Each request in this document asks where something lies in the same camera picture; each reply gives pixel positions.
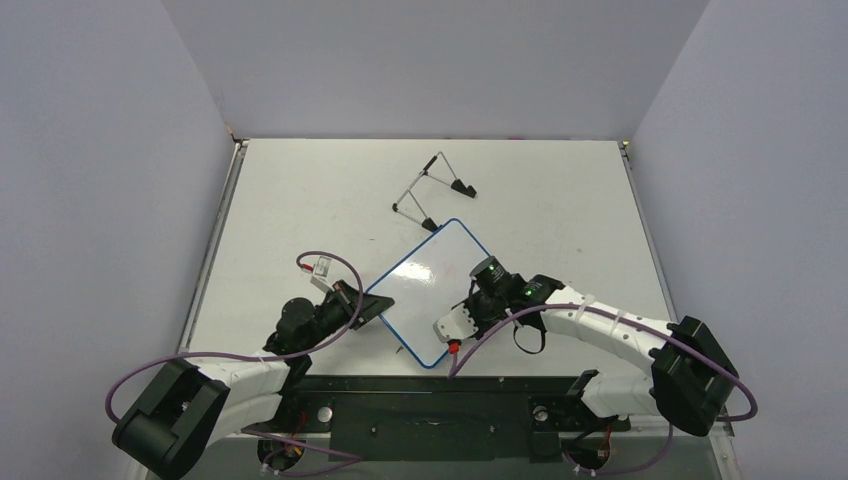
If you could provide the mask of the blue framed whiteboard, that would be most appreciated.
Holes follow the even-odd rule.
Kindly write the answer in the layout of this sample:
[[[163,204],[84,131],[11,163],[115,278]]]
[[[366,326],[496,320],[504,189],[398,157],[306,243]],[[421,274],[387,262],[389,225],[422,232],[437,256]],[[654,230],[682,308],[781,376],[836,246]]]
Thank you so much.
[[[366,290],[394,300],[379,318],[422,368],[448,354],[435,323],[467,298],[471,270],[489,256],[465,223],[451,218]]]

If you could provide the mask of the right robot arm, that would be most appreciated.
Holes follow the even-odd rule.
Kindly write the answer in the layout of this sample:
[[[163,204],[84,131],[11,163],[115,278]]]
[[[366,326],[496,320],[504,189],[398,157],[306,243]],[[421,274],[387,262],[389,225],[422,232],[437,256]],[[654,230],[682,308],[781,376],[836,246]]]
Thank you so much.
[[[742,387],[717,338],[697,318],[669,322],[628,313],[558,279],[510,273],[493,256],[475,266],[470,278],[466,298],[434,323],[450,354],[467,339],[482,344],[512,325],[537,330],[542,341],[550,334],[576,339],[640,370],[638,376],[583,373],[563,402],[566,418],[578,427],[598,419],[659,416],[703,437]]]

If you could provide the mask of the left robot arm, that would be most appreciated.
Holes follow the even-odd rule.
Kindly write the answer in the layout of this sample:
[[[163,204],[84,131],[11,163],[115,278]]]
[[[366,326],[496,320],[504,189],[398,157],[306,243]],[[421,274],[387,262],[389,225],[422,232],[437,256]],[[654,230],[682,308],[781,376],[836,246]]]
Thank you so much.
[[[181,479],[218,440],[254,424],[291,427],[298,402],[283,393],[312,365],[309,350],[332,335],[357,330],[394,305],[339,280],[314,304],[287,301],[260,356],[193,363],[163,361],[161,369],[118,419],[111,441],[161,479]]]

